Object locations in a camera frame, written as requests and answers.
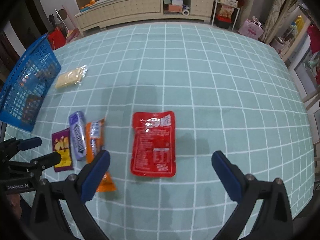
orange candy wrapper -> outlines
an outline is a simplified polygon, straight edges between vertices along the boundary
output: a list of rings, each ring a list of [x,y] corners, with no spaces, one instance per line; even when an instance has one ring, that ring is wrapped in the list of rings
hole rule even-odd
[[[104,148],[104,119],[89,122],[85,126],[85,135],[87,142],[87,162],[91,163],[93,158]],[[113,183],[109,172],[103,176],[96,192],[116,191],[116,185]]]

red plastic pouch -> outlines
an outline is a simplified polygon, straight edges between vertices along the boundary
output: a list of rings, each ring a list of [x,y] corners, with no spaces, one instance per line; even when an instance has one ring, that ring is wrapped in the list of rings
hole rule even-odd
[[[172,111],[134,113],[131,172],[137,176],[172,177],[175,163],[175,118]]]

storage box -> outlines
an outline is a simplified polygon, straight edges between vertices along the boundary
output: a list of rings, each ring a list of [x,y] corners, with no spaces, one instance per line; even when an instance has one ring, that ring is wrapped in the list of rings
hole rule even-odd
[[[215,18],[215,20],[214,20],[214,23],[215,23],[219,28],[228,29],[228,28],[230,27],[230,25],[231,25],[231,19],[216,15],[216,18]]]
[[[171,4],[182,6],[183,5],[183,0],[172,0]]]
[[[227,4],[227,5],[231,5],[234,7],[238,6],[238,1],[237,0],[220,0],[221,3]]]
[[[168,11],[169,12],[182,12],[182,6],[181,5],[169,4]]]
[[[170,4],[170,3],[171,3],[171,0],[163,0],[163,3],[164,3],[164,4]]]

pink bag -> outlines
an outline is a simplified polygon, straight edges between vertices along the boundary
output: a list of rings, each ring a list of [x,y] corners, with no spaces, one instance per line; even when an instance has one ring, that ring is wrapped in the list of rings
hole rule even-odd
[[[245,20],[238,33],[257,40],[263,34],[263,29],[258,19],[253,16],[252,21],[249,19]]]

hanging clothes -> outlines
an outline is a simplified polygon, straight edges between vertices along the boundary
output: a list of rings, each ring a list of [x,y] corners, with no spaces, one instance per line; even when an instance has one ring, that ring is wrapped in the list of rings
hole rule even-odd
[[[288,15],[298,6],[298,0],[274,0],[260,40],[269,44]]]
[[[307,29],[307,33],[310,37],[311,53],[317,53],[318,51],[320,51],[320,31],[318,27],[315,24],[309,26]]]

